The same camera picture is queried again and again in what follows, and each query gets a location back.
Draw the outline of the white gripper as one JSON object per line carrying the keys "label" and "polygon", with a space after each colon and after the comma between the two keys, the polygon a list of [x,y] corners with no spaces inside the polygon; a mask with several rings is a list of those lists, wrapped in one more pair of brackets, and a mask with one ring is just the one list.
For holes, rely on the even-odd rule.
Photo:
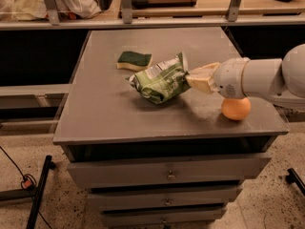
{"label": "white gripper", "polygon": [[213,62],[190,70],[186,80],[191,88],[204,94],[218,91],[225,98],[242,99],[245,97],[242,77],[249,61],[249,58],[244,57],[232,58],[221,64]]}

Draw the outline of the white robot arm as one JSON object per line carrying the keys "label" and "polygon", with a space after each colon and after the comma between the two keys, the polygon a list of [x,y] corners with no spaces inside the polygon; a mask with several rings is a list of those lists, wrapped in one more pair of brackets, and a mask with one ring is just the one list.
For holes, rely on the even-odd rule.
{"label": "white robot arm", "polygon": [[188,84],[204,94],[225,98],[259,97],[276,106],[305,110],[305,45],[283,59],[232,58],[189,71]]}

